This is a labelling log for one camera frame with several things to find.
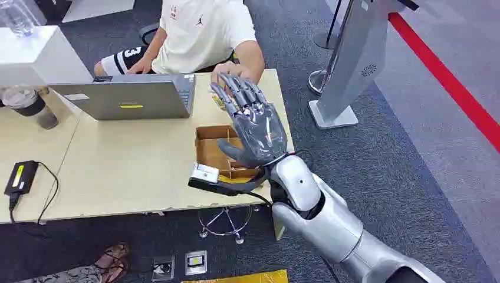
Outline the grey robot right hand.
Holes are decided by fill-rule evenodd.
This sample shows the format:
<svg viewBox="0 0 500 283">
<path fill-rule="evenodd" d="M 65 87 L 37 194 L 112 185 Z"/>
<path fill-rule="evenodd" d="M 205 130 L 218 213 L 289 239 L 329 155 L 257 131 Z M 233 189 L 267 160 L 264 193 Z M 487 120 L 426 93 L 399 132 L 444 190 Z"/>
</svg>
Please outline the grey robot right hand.
<svg viewBox="0 0 500 283">
<path fill-rule="evenodd" d="M 246 168 L 266 166 L 286 156 L 287 134 L 275 106 L 252 81 L 225 73 L 218 76 L 231 94 L 217 83 L 210 87 L 223 102 L 241 142 L 236 147 L 219 139 L 219 149 Z"/>
</svg>

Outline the person's left hand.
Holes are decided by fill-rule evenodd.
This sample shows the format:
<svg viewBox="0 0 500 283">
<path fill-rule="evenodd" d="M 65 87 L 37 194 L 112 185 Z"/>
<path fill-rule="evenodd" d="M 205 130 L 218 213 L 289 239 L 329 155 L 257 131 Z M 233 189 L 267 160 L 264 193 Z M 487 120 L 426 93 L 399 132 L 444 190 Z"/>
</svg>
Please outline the person's left hand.
<svg viewBox="0 0 500 283">
<path fill-rule="evenodd" d="M 248 79 L 255 84 L 258 84 L 261 78 L 259 74 L 255 74 L 246 66 L 242 64 L 235 64 L 232 61 L 227 61 L 225 63 L 216 65 L 211 73 L 211 82 L 223 86 L 224 82 L 219 81 L 220 74 L 236 75 L 241 78 Z"/>
</svg>

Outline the person's right hand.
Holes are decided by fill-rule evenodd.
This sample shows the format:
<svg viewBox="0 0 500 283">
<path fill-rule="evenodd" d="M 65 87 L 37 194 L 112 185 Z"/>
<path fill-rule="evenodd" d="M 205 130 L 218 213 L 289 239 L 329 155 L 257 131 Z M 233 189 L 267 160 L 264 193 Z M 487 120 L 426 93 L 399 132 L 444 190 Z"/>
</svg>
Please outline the person's right hand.
<svg viewBox="0 0 500 283">
<path fill-rule="evenodd" d="M 152 59 L 143 57 L 138 60 L 128 71 L 128 74 L 153 74 Z"/>
</svg>

